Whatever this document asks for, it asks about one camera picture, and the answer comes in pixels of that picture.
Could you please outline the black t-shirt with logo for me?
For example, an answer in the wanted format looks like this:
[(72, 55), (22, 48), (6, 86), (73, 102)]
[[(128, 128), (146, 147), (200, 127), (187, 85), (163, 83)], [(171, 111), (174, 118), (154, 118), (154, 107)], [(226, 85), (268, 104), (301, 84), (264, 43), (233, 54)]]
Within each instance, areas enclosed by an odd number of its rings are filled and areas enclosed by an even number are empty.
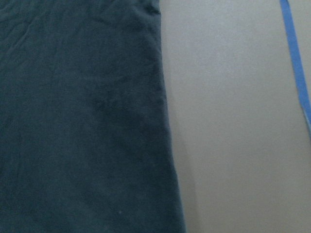
[(0, 3), (0, 230), (183, 233), (157, 0)]

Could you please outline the brown paper table mat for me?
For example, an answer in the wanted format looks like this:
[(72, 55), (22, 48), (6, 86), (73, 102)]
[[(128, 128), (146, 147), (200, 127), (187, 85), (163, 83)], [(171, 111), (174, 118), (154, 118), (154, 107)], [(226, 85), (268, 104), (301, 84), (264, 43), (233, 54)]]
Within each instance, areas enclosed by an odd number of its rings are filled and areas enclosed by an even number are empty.
[(162, 0), (189, 233), (308, 233), (311, 140), (277, 0)]

